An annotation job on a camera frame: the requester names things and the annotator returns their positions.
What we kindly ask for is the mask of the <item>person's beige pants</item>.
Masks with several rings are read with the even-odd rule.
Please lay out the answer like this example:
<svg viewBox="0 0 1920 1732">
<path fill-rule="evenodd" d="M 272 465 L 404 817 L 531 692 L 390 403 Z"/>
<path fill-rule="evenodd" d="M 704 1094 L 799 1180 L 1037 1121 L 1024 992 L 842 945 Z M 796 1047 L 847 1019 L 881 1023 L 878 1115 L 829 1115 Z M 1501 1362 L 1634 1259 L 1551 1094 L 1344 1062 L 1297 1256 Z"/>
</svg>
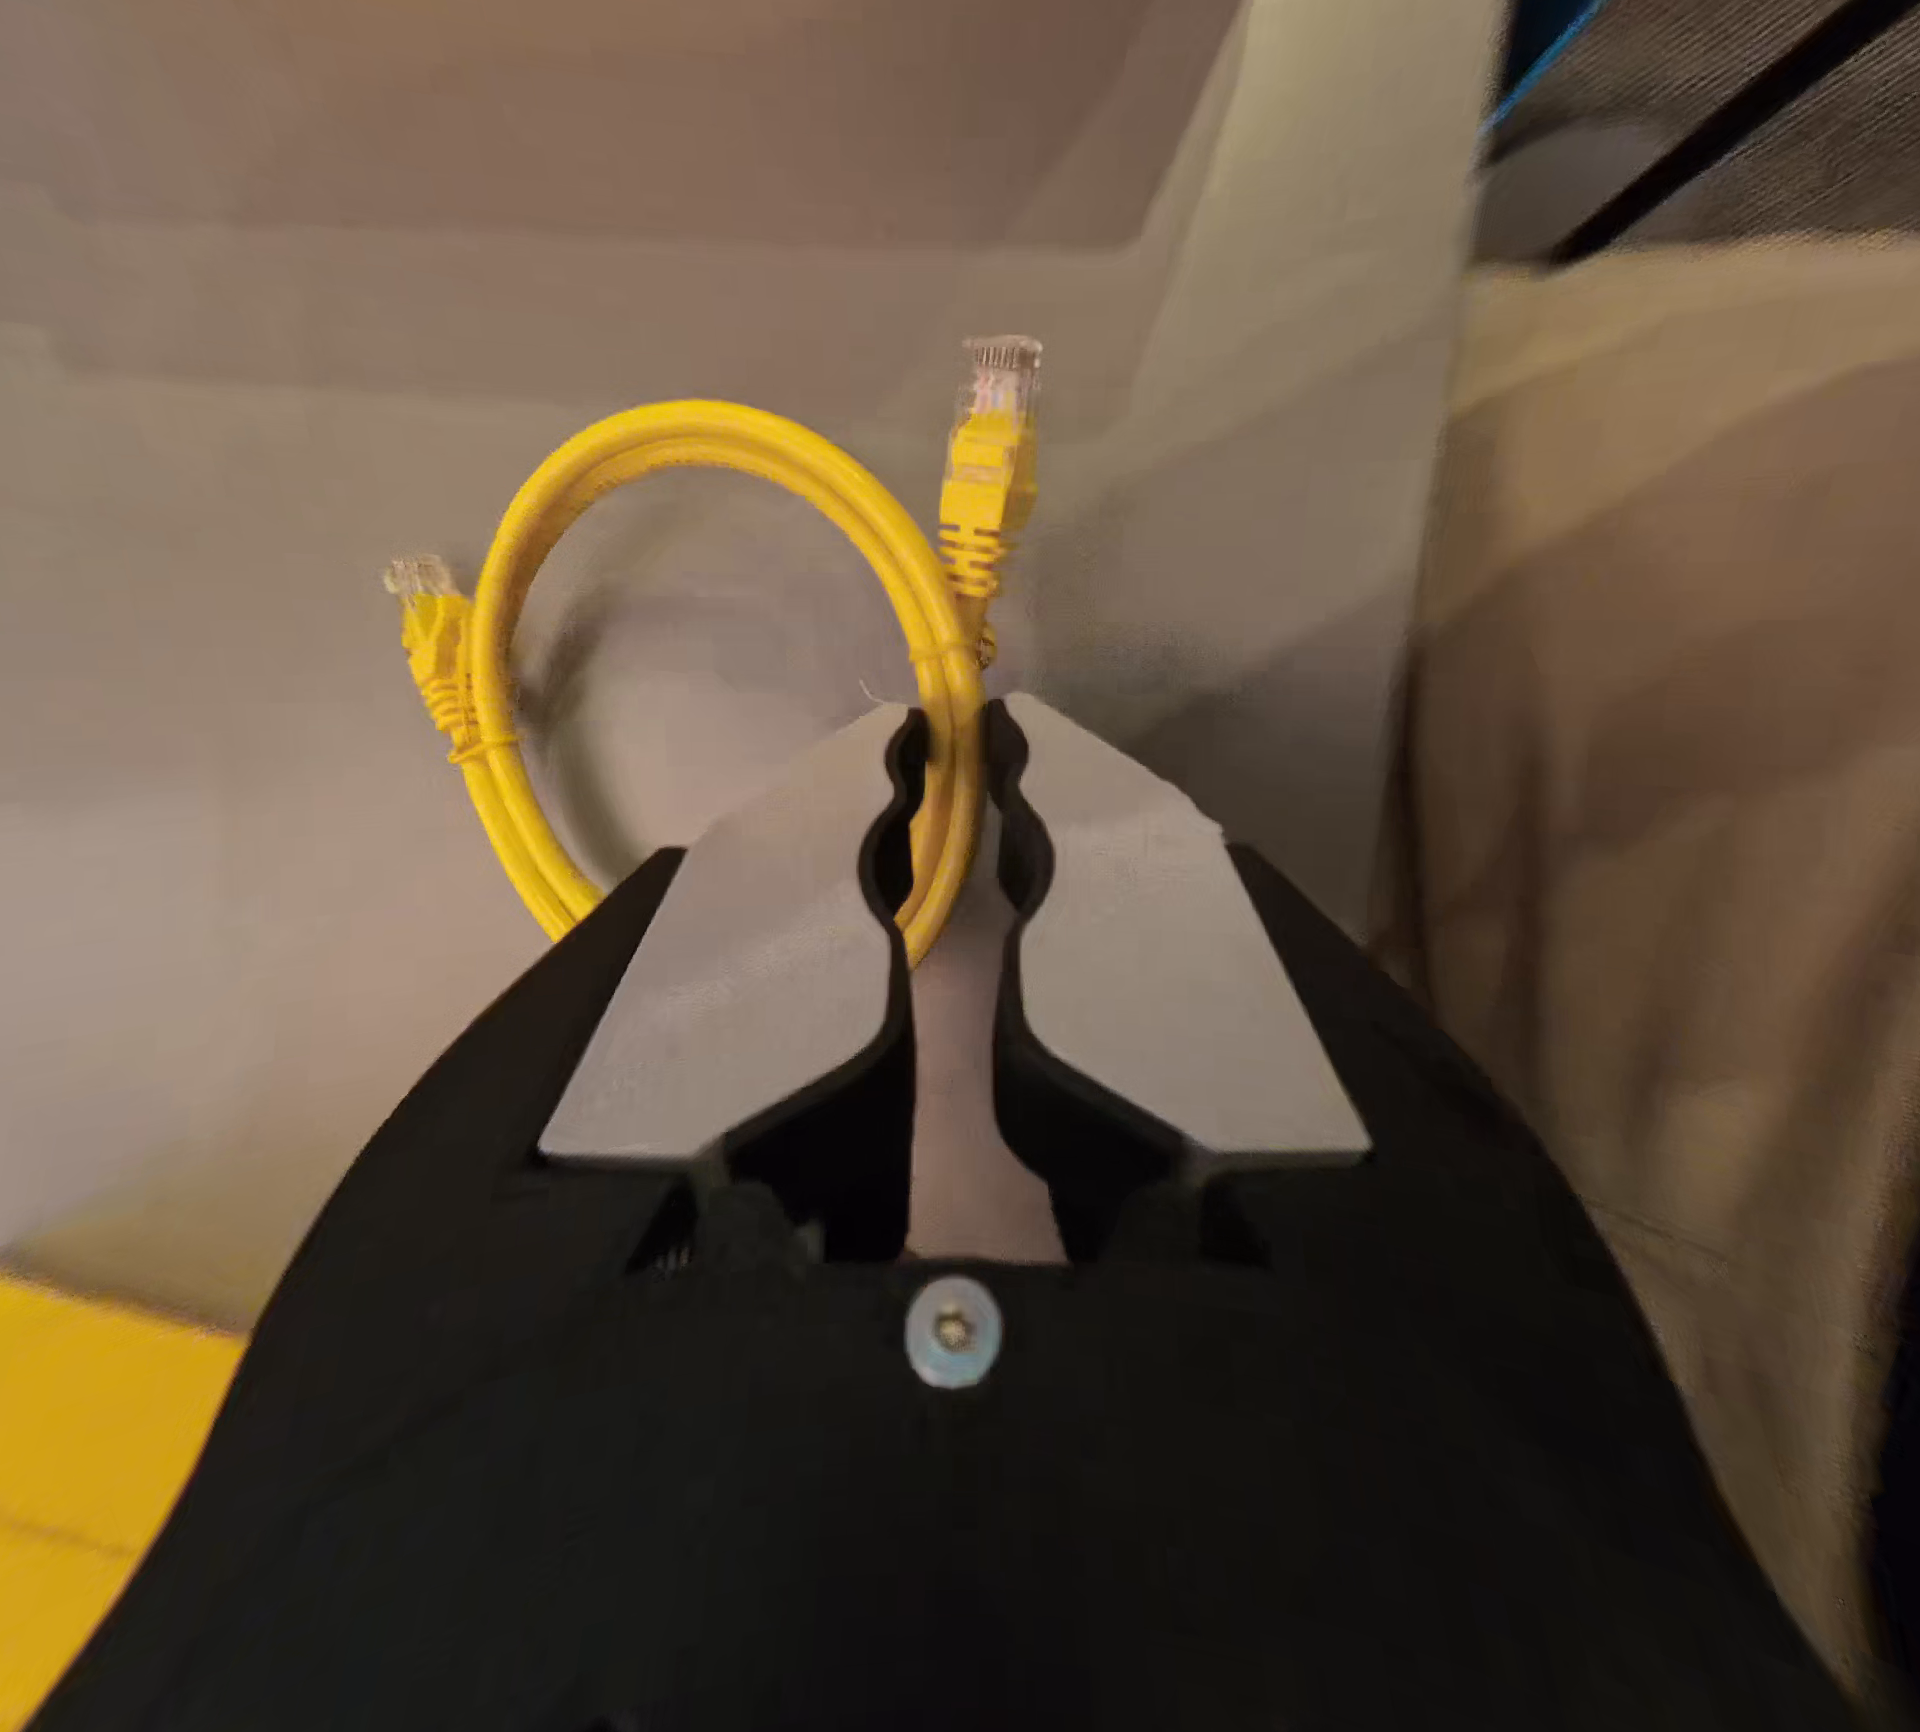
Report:
<svg viewBox="0 0 1920 1732">
<path fill-rule="evenodd" d="M 1479 276 L 1383 945 L 1532 1125 L 1856 1695 L 1917 1251 L 1918 250 Z"/>
</svg>

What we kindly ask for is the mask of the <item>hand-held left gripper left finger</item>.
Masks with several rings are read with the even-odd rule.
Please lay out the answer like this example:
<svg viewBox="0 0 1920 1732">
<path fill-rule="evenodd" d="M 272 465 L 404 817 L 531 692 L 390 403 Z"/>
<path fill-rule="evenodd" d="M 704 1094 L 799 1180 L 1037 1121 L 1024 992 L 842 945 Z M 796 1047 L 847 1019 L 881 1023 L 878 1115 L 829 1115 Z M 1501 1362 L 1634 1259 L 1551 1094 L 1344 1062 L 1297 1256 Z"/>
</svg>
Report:
<svg viewBox="0 0 1920 1732">
<path fill-rule="evenodd" d="M 744 1147 L 886 1037 L 924 765 L 924 715 L 878 705 L 684 852 L 543 1128 L 543 1159 L 691 1165 Z"/>
</svg>

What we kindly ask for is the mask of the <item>yellow plastic bin with divider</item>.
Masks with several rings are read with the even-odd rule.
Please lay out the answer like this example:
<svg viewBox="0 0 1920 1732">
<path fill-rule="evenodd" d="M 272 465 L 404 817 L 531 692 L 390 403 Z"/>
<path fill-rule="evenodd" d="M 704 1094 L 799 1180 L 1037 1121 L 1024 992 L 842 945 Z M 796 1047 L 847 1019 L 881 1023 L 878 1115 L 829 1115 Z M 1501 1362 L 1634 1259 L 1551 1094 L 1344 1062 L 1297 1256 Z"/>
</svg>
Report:
<svg viewBox="0 0 1920 1732">
<path fill-rule="evenodd" d="M 2 1279 L 2 1727 L 124 1595 L 199 1463 L 242 1335 Z"/>
</svg>

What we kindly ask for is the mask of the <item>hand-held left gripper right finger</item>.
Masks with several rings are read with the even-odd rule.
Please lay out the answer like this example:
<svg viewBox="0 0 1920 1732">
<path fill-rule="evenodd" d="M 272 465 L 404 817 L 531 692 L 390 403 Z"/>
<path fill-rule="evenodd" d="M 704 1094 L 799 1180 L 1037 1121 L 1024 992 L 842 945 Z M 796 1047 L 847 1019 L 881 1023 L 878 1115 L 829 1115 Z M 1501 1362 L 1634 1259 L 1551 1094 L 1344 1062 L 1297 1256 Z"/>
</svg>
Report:
<svg viewBox="0 0 1920 1732">
<path fill-rule="evenodd" d="M 1048 874 L 1020 907 L 1040 1060 L 1212 1165 L 1358 1165 L 1373 1136 L 1236 872 L 1178 787 L 1043 699 L 1004 700 Z"/>
</svg>

